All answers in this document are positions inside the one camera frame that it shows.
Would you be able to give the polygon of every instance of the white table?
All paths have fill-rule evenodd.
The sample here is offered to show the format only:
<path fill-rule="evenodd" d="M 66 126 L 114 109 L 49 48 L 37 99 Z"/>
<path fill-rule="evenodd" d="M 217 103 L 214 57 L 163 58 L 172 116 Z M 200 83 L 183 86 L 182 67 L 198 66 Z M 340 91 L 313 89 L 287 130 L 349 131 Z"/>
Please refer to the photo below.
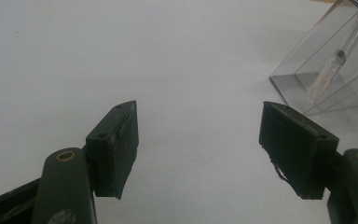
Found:
<path fill-rule="evenodd" d="M 140 145 L 99 223 L 329 223 L 258 145 L 268 77 L 331 6 L 298 0 L 0 1 L 0 194 L 136 100 Z M 358 147 L 358 109 L 312 116 Z"/>

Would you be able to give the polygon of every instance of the clear plastic box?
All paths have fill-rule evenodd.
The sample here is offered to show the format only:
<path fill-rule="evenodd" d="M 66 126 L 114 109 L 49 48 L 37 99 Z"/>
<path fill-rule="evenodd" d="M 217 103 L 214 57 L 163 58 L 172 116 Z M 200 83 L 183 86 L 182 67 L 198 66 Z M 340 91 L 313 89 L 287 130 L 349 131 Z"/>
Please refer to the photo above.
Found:
<path fill-rule="evenodd" d="M 303 114 L 358 106 L 358 1 L 337 0 L 270 80 Z"/>

